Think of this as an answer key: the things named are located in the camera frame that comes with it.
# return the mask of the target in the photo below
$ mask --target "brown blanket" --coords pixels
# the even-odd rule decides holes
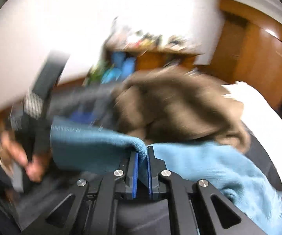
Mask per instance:
[[[250,137],[240,120],[243,103],[219,81],[181,67],[137,71],[113,91],[119,131],[155,142],[208,137],[245,153]]]

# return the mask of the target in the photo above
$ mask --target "metal bolt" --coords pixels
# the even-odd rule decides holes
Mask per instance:
[[[208,186],[208,181],[205,179],[199,180],[199,185],[202,187],[207,187]]]
[[[161,174],[164,177],[169,177],[171,175],[171,172],[169,170],[165,169],[161,172]]]
[[[120,177],[123,175],[123,171],[121,169],[117,169],[114,171],[114,175],[117,177]]]
[[[85,179],[79,179],[77,181],[77,186],[85,186],[87,184],[87,181]]]

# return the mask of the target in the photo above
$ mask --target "mattress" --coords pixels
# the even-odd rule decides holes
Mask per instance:
[[[244,104],[242,122],[253,132],[273,162],[282,183],[282,120],[264,97],[245,82],[223,85]]]

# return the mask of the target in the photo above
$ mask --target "white sheet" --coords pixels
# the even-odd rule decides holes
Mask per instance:
[[[282,120],[264,97],[245,82],[223,85],[231,97],[244,104],[241,117],[274,163],[282,182]]]

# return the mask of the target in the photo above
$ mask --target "triangular cutout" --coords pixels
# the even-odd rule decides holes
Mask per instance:
[[[241,223],[241,218],[233,212],[217,195],[211,196],[212,203],[215,207],[221,226],[228,229],[236,224]]]
[[[76,196],[73,194],[68,195],[46,218],[45,221],[48,224],[54,225],[58,228],[64,227],[75,198]]]

